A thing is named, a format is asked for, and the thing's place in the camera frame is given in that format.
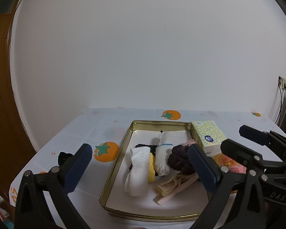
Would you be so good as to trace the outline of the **beige stocking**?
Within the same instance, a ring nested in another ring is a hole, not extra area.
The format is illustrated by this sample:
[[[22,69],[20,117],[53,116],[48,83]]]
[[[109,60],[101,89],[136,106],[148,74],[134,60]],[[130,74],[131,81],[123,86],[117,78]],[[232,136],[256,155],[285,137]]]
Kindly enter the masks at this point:
[[[163,205],[171,200],[175,195],[184,191],[199,179],[196,173],[192,175],[174,175],[169,181],[157,184],[155,191],[157,193],[156,203]]]

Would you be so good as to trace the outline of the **white sock blue stripe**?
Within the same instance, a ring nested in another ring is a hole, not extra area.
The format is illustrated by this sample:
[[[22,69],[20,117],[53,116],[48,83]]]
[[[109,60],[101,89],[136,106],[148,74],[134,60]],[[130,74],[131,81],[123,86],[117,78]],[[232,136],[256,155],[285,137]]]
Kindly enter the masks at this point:
[[[169,131],[160,133],[159,145],[155,149],[155,170],[159,176],[166,176],[170,172],[168,158],[173,148],[172,134]]]

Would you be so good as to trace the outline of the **yellow sock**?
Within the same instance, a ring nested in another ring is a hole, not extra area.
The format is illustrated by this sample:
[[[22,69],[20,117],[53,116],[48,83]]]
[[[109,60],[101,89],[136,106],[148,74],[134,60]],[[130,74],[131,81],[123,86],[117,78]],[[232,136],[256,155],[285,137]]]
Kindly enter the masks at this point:
[[[149,153],[149,165],[148,165],[148,183],[155,182],[155,156]]]

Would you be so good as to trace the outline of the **white waffle towel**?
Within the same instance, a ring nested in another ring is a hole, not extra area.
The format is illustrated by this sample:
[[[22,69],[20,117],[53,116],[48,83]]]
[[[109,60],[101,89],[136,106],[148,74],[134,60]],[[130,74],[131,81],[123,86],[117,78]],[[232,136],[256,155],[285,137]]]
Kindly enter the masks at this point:
[[[140,197],[148,194],[148,168],[133,168],[129,171],[124,192],[130,196]]]

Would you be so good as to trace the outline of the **black fuzzy sock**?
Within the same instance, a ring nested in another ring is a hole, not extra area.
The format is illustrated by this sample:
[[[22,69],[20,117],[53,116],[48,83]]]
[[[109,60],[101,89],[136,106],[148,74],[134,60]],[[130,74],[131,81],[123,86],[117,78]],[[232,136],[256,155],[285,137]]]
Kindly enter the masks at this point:
[[[131,165],[129,171],[133,168],[148,168],[149,165],[149,153],[151,152],[155,156],[156,145],[144,145],[138,144],[130,150]]]

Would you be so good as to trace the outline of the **round gold pink tin lid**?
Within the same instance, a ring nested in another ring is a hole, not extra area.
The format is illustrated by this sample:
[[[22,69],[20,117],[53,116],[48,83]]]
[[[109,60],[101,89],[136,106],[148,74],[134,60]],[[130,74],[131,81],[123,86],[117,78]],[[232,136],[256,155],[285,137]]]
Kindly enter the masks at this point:
[[[238,181],[235,182],[234,187],[230,192],[237,193],[238,188],[240,186],[240,182],[243,180],[242,174],[246,174],[246,167],[222,153],[214,155],[212,159],[219,167],[226,166],[231,172],[238,173],[241,175]]]

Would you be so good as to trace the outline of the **dark purple scrunchie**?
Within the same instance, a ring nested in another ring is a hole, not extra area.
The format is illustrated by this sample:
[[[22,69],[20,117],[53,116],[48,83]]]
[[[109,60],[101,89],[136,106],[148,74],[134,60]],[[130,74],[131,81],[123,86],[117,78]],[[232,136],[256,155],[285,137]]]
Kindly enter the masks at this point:
[[[189,146],[177,145],[171,150],[167,163],[169,167],[175,171],[179,171],[182,175],[192,175],[196,173],[188,156]]]

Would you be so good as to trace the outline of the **pink knotted cloth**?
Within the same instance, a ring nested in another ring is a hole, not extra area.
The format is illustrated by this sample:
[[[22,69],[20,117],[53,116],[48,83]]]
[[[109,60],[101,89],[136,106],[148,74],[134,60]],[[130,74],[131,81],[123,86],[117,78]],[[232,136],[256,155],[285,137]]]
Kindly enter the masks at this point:
[[[191,146],[192,144],[196,144],[196,142],[193,139],[191,139],[191,140],[187,141],[186,143],[184,143],[183,146]]]

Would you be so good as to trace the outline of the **yellow patterned tissue pack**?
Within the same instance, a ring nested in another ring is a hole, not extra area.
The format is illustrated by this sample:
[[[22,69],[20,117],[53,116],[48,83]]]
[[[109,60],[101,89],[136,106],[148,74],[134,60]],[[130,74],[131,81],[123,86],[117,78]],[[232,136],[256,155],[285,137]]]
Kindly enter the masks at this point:
[[[208,157],[221,153],[221,143],[227,138],[214,121],[193,121],[191,124],[195,141]]]

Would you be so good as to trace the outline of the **gold rectangular tin tray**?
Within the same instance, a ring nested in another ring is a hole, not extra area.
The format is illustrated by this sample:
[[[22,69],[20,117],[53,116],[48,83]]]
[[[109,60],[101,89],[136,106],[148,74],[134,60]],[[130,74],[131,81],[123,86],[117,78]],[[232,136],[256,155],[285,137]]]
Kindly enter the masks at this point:
[[[203,146],[201,122],[135,120],[105,182],[100,204],[110,215],[150,222],[196,220],[209,198],[198,176],[169,170],[159,176],[155,148],[160,142],[176,146],[193,139]]]

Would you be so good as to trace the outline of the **brown wooden door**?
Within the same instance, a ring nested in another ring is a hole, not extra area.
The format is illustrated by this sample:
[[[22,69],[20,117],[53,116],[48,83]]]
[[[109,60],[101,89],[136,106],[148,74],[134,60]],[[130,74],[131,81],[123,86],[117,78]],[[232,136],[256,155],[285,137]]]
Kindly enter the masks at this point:
[[[16,106],[11,80],[12,25],[20,0],[0,6],[0,196],[14,205],[17,185],[12,182],[36,151]]]

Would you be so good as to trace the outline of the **white wall socket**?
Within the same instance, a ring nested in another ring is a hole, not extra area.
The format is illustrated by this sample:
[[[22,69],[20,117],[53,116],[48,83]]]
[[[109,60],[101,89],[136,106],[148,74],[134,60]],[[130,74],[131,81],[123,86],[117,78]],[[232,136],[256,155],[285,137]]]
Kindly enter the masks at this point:
[[[285,90],[285,89],[286,89],[286,79],[285,79],[284,77],[279,76],[278,86],[279,86],[282,90]]]

